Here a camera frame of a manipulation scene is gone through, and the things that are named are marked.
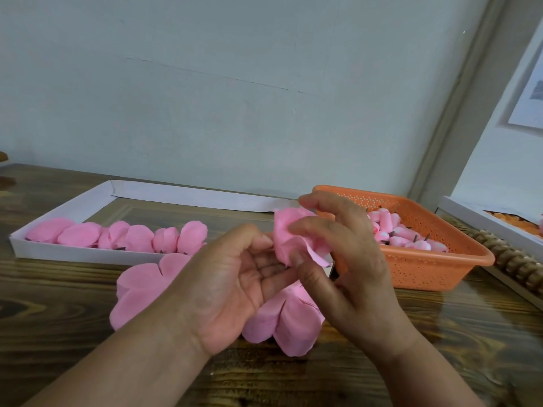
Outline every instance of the white wall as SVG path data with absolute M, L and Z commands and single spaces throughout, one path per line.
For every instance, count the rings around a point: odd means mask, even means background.
M 488 0 L 0 0 L 0 148 L 263 194 L 406 194 Z
M 452 197 L 543 213 L 543 130 L 507 123 L 543 48 L 543 19 L 492 113 Z
M 418 199 L 429 210 L 452 194 L 541 17 L 543 0 L 508 1 Z

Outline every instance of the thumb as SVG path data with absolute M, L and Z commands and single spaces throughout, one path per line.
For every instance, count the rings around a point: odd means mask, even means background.
M 347 298 L 328 278 L 308 254 L 293 251 L 290 262 L 296 267 L 302 286 L 311 296 L 320 312 L 332 324 L 341 324 L 351 310 Z

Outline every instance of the hand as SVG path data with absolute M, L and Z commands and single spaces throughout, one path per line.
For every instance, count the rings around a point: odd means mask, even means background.
M 327 191 L 299 198 L 305 208 L 336 216 L 336 221 L 305 217 L 289 226 L 299 235 L 324 239 L 349 271 L 332 282 L 307 254 L 293 253 L 298 276 L 328 322 L 368 356 L 394 357 L 407 349 L 416 330 L 398 304 L 388 264 L 373 237 L 362 207 Z
M 173 311 L 173 334 L 192 334 L 208 356 L 232 344 L 262 304 L 298 279 L 272 246 L 253 224 L 204 246 L 156 300 Z

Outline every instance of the person's left hand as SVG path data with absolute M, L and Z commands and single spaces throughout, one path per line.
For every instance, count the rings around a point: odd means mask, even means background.
M 298 279 L 272 246 L 254 224 L 234 228 L 204 246 L 153 307 L 174 316 L 167 317 L 174 335 L 193 334 L 209 356 L 219 353 L 266 301 Z

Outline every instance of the orange plastic basket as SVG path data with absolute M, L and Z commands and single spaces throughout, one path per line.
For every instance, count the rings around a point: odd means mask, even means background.
M 368 211 L 388 208 L 400 215 L 402 223 L 420 234 L 431 234 L 431 239 L 449 247 L 449 253 L 411 250 L 410 248 L 381 246 L 392 272 L 394 287 L 414 290 L 444 291 L 454 288 L 477 265 L 492 265 L 494 256 L 482 244 L 404 197 L 380 192 L 354 190 L 317 185 L 313 190 L 335 192 L 366 207 Z M 329 213 L 317 212 L 333 219 Z M 347 265 L 341 257 L 332 254 L 339 274 L 346 272 Z

